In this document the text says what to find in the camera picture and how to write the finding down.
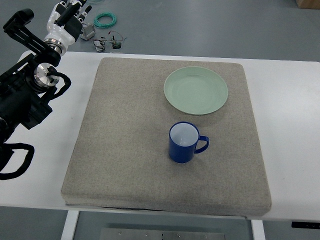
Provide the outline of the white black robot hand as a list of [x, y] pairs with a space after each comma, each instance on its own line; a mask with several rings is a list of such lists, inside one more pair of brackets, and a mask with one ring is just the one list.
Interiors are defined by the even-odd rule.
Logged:
[[85, 0], [61, 0], [48, 19], [44, 42], [60, 55], [64, 55], [82, 33], [83, 22], [92, 6]]

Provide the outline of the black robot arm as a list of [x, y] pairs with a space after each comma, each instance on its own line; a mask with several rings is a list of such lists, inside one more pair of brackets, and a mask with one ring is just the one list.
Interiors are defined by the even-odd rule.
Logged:
[[16, 171], [0, 174], [2, 181], [24, 174], [35, 153], [30, 144], [7, 143], [16, 127], [29, 130], [40, 124], [52, 112], [49, 102], [71, 86], [70, 78], [56, 70], [59, 53], [26, 28], [33, 17], [31, 9], [19, 10], [3, 26], [5, 33], [33, 52], [0, 76], [0, 168], [5, 168], [16, 150], [26, 151]]

